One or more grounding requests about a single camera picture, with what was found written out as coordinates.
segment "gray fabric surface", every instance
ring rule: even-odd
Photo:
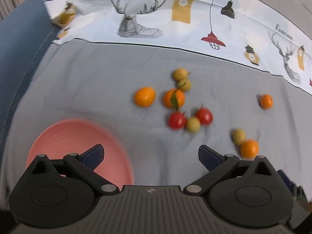
[[[177,67],[192,72],[182,110],[190,113],[203,103],[214,115],[213,124],[196,135],[171,131],[165,124],[170,110],[163,107],[162,95],[175,86],[171,73]],[[146,109],[132,102],[143,86],[157,92]],[[257,95],[264,93],[274,98],[270,110],[257,103]],[[1,206],[7,206],[37,136],[73,117],[93,120],[116,135],[130,156],[137,185],[184,187],[206,173],[198,147],[236,154],[230,130],[241,127],[259,141],[259,154],[302,184],[311,198],[311,106],[312,97],[285,79],[216,58],[82,40],[52,45],[13,117],[1,170]]]

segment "orange fruit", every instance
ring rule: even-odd
[[[148,107],[156,98],[156,92],[152,87],[143,87],[139,89],[134,97],[134,101],[138,106]]]
[[[274,101],[269,94],[264,94],[260,98],[260,106],[263,109],[269,109],[274,105]]]
[[[253,159],[259,152],[257,141],[249,139],[241,145],[241,156],[246,159]]]
[[[185,102],[185,95],[183,91],[177,89],[171,89],[166,92],[163,97],[163,104],[168,108],[173,108],[173,105],[171,103],[171,97],[174,92],[176,94],[178,107],[180,108]]]

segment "pink bowl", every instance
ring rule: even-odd
[[[123,146],[106,129],[82,119],[63,120],[43,131],[28,153],[26,168],[38,154],[62,159],[69,153],[81,154],[96,144],[104,147],[105,156],[94,171],[120,189],[134,185],[133,168]]]

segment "cherry tomato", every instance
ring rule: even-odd
[[[213,122],[213,114],[207,108],[200,108],[196,112],[196,117],[199,118],[200,124],[202,125],[209,125]]]
[[[174,112],[169,116],[168,126],[172,129],[182,129],[186,124],[185,115],[181,112]]]

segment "cage lamp print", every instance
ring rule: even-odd
[[[211,46],[211,48],[219,50],[220,46],[226,47],[226,45],[221,40],[218,40],[216,35],[213,33],[213,29],[212,29],[212,25],[211,25],[211,6],[212,5],[213,5],[213,1],[210,5],[210,10],[209,10],[209,21],[210,21],[211,32],[208,34],[207,37],[201,38],[201,40],[209,42],[209,45]]]

